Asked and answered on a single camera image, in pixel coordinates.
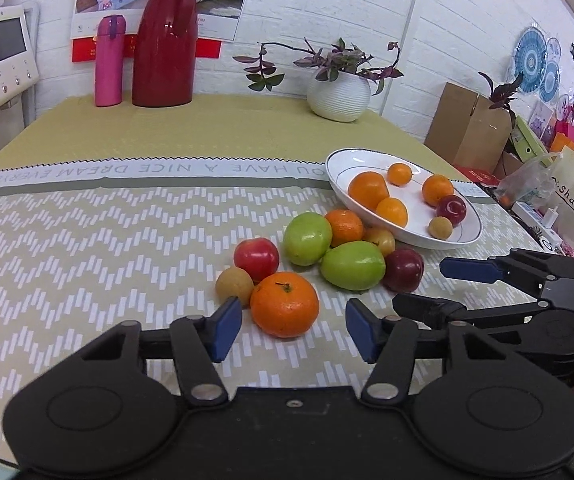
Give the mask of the tan longan fruit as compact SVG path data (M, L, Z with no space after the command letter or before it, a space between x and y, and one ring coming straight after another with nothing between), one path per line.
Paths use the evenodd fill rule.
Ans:
M249 301L255 284L252 278L244 270L231 266L224 270L217 281L215 282L215 295L217 299L223 304L227 298L236 297L241 307L246 309L249 307Z

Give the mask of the large orange tangerine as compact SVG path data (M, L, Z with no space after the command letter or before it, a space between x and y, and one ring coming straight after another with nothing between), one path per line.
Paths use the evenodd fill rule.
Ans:
M255 325L283 339L305 334L319 316L319 297L300 274L277 272L262 280L250 297Z

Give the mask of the purple green trailing plant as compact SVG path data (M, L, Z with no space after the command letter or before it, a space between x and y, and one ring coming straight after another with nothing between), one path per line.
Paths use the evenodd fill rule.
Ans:
M347 44L339 38L330 48L315 48L307 39L303 40L303 47L295 47L278 41L261 42L259 51L255 56L234 55L233 60L245 66L244 72L248 89L254 92L271 92L280 86L285 75L280 73L275 63L267 59L271 47L281 48L300 54L300 58L293 61L299 68L315 70L314 80L318 82L336 82L341 74L357 76L370 84L375 84L374 96L378 96L389 79L399 79L403 73L398 67L401 58L401 48L397 41L389 41L387 50L395 53L394 60L385 66L374 66L374 56L367 54L356 44Z

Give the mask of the dark red plum in plate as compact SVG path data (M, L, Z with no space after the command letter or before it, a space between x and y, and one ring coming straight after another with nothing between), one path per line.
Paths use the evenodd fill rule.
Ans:
M448 195L439 200L436 216L447 218L452 226L458 226L466 217L467 206L460 196Z

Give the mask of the tan longan in plate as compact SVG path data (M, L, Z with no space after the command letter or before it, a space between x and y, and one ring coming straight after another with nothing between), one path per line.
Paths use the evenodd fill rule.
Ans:
M427 226L428 233L437 240L447 240L453 233L453 224L446 217L435 217Z

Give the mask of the small orange in plate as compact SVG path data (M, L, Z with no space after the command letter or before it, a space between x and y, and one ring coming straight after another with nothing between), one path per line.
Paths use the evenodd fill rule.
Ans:
M387 181L395 186L409 184L413 178L413 170L403 162L395 162L387 170Z

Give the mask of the dark red plum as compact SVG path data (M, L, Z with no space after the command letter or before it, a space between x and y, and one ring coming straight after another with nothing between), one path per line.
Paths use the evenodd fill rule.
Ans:
M447 218L452 226L458 226L466 217L467 206L460 196L448 195L439 200L436 216Z
M386 258L386 273L381 282L393 292L414 292L424 275L424 260L418 252L399 248Z

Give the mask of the green patterned tablecloth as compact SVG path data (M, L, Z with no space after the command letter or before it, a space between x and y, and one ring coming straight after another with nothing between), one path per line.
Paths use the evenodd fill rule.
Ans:
M71 98L0 152L2 411L25 384L124 320L163 328L217 307L243 240L281 244L289 221L334 210L338 148L450 167L374 113L352 124L300 100L198 96L176 108Z

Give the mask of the dark purple potted plant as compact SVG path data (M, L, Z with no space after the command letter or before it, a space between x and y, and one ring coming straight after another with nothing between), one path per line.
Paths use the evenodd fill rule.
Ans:
M506 110L511 118L511 125L513 128L516 127L516 114L512 110L511 102L514 100L514 94L519 89L522 81L524 80L524 73L519 72L516 78L512 82L505 82L505 84L499 84L496 86L492 79L484 72L479 72L481 77L485 78L490 87L490 96L488 100L490 101L490 110Z

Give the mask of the green apple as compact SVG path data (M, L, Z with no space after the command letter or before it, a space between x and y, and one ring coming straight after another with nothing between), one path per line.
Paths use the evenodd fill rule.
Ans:
M316 212L298 214L284 233L287 259L295 266L313 266L330 248L333 229L328 220Z
M363 292L385 276L386 262L376 245L356 240L331 248L319 270L328 283L350 292Z

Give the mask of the green box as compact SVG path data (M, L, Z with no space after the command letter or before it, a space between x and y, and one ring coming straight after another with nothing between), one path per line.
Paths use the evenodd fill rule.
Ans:
M511 133L511 140L517 157L524 164L548 151L528 124L519 116L515 119L515 128Z

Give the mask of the red apple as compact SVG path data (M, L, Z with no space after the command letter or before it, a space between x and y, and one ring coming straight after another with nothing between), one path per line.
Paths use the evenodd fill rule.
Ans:
M246 271L252 281L259 283L277 271L279 252L265 237L243 240L234 250L234 264Z

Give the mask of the red thermos jug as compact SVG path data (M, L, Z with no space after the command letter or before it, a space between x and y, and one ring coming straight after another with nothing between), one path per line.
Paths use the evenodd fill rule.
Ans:
M134 50L134 105L169 107L191 102L197 39L196 0L148 0Z

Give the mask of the white power strip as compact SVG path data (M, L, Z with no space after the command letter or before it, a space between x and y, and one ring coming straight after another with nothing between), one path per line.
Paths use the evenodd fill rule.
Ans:
M552 228L543 224L543 217L528 204L517 202L512 206L511 213L518 218L525 229L534 237L537 243L549 252L561 252L563 240Z

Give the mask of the white ribbed plant pot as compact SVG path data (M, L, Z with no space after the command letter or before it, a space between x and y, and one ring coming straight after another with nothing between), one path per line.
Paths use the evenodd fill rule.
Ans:
M311 111L333 122L355 122L367 110L371 96L367 80L347 73L340 73L335 81L313 77L307 89Z

